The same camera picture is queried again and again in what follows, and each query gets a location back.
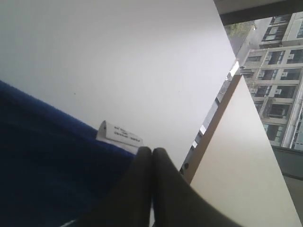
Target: beige panel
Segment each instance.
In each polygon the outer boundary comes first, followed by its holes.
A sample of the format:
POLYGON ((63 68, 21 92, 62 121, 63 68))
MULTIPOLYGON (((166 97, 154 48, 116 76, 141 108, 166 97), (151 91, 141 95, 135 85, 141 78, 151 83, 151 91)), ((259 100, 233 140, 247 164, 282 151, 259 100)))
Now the beige panel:
POLYGON ((301 226, 243 78, 209 141, 191 186, 245 227, 301 226))

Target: apartment building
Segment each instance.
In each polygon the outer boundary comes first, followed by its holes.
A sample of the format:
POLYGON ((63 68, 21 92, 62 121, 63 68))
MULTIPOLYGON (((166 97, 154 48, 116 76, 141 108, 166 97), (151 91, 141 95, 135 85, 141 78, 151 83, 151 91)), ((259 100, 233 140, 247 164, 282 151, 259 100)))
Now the apartment building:
MULTIPOLYGON (((292 147, 301 128, 303 46, 251 50, 241 73, 271 144, 292 147)), ((303 133, 297 137, 303 141, 303 133)))
POLYGON ((261 49, 303 44, 303 12, 276 16, 265 32, 261 49))

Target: white board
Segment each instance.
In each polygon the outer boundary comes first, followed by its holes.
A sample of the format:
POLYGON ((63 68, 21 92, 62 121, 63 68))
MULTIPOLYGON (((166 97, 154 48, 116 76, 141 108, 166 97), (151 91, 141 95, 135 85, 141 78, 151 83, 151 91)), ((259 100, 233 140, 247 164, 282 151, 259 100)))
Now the white board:
POLYGON ((0 80, 180 167, 235 57, 212 0, 2 0, 0 80))

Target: air conditioner unit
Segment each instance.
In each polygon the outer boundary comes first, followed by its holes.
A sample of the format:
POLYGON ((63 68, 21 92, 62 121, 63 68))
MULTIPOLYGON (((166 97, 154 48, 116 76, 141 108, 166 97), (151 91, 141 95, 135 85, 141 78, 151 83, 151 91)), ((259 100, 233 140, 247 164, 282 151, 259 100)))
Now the air conditioner unit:
POLYGON ((281 77, 287 77, 288 72, 282 72, 281 77))
POLYGON ((288 55, 288 58, 287 58, 287 59, 288 59, 288 60, 294 59, 294 54, 292 53, 292 54, 288 55))
POLYGON ((256 92, 257 92, 257 88, 252 88, 251 90, 250 90, 250 92, 252 93, 252 94, 255 94, 256 92))
POLYGON ((275 91, 275 95, 280 95, 281 92, 282 92, 282 89, 277 89, 277 90, 275 91))

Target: window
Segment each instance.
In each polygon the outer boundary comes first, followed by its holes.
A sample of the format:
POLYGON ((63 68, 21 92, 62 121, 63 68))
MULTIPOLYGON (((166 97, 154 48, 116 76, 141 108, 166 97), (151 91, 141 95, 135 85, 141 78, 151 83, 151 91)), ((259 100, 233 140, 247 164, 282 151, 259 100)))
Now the window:
POLYGON ((273 17, 273 18, 271 19, 270 24, 271 24, 271 25, 274 25, 274 24, 279 24, 279 23, 287 23, 287 22, 290 21, 290 18, 291 18, 291 17, 292 17, 291 14, 276 16, 276 17, 273 17))
POLYGON ((284 127, 273 124, 263 124, 267 137, 270 141, 280 142, 283 136, 284 127))
POLYGON ((263 36, 264 41, 282 40, 287 29, 287 25, 269 27, 263 36))
POLYGON ((254 73, 253 72, 250 72, 250 73, 242 73, 242 75, 243 75, 243 77, 244 78, 252 78, 253 77, 253 75, 254 75, 254 73))
POLYGON ((262 105, 263 105, 263 102, 255 102, 255 107, 256 107, 258 113, 260 113, 262 105))
POLYGON ((302 24, 301 24, 301 27, 299 29, 298 36, 297 36, 297 39, 300 39, 300 38, 303 38, 303 21, 302 21, 302 24))
POLYGON ((271 86, 259 86, 255 93, 255 97, 264 97, 269 94, 270 90, 271 86))
POLYGON ((302 69, 284 70, 281 75, 281 80, 299 80, 302 69))
POLYGON ((274 40, 276 38, 276 35, 268 35, 265 38, 265 41, 274 40))
POLYGON ((268 65, 281 64, 284 54, 285 51, 269 52, 265 58, 265 62, 267 62, 268 65))
POLYGON ((276 48, 280 47, 280 44, 261 44, 260 49, 276 48))
POLYGON ((303 63, 303 49, 292 50, 287 59, 287 64, 303 63))
POLYGON ((300 130, 301 123, 302 123, 302 122, 298 122, 298 125, 297 125, 297 129, 296 129, 296 131, 299 131, 299 130, 300 130))
POLYGON ((289 105, 272 104, 269 117, 273 118, 285 118, 288 115, 289 105))
POLYGON ((258 80, 274 80, 277 74, 278 70, 261 70, 258 80))
POLYGON ((256 56, 256 57, 248 57, 246 61, 260 61, 261 56, 256 56))
POLYGON ((293 98, 296 86, 278 86, 275 98, 293 98))

